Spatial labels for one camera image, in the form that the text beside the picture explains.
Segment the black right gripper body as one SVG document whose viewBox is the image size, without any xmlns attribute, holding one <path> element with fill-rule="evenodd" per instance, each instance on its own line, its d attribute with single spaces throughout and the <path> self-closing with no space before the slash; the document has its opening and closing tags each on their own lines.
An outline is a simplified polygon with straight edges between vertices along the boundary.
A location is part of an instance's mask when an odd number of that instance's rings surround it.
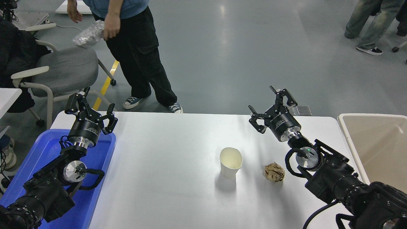
<svg viewBox="0 0 407 229">
<path fill-rule="evenodd" d="M 271 106 L 266 112 L 264 125 L 268 127 L 280 142 L 287 142 L 290 138 L 298 135 L 301 125 L 291 115 L 286 106 Z"/>
</svg>

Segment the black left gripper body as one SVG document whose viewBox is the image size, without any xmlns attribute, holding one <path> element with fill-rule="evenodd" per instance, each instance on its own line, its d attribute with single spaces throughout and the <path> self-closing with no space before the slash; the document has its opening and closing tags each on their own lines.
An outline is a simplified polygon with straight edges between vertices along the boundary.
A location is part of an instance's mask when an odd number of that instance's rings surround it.
<svg viewBox="0 0 407 229">
<path fill-rule="evenodd" d="M 95 147 L 101 134 L 101 114 L 91 111 L 74 113 L 75 121 L 67 136 L 68 141 L 73 145 L 81 147 Z"/>
</svg>

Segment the person's left hand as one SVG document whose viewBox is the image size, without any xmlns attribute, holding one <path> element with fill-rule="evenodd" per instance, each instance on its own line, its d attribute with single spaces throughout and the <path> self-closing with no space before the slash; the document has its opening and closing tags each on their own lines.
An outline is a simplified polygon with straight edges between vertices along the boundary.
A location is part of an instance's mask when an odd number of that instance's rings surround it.
<svg viewBox="0 0 407 229">
<path fill-rule="evenodd" d="M 118 12 L 109 12 L 104 20 L 103 39 L 114 38 L 120 32 L 121 20 Z"/>
</svg>

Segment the person's right hand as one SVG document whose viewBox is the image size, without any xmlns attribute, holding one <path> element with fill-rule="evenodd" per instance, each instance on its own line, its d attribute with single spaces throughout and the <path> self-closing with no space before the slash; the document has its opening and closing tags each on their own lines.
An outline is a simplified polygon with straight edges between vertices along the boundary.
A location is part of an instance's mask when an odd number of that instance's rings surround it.
<svg viewBox="0 0 407 229">
<path fill-rule="evenodd" d="M 67 1 L 67 14 L 74 23 L 82 22 L 83 15 L 78 11 L 77 0 Z"/>
</svg>

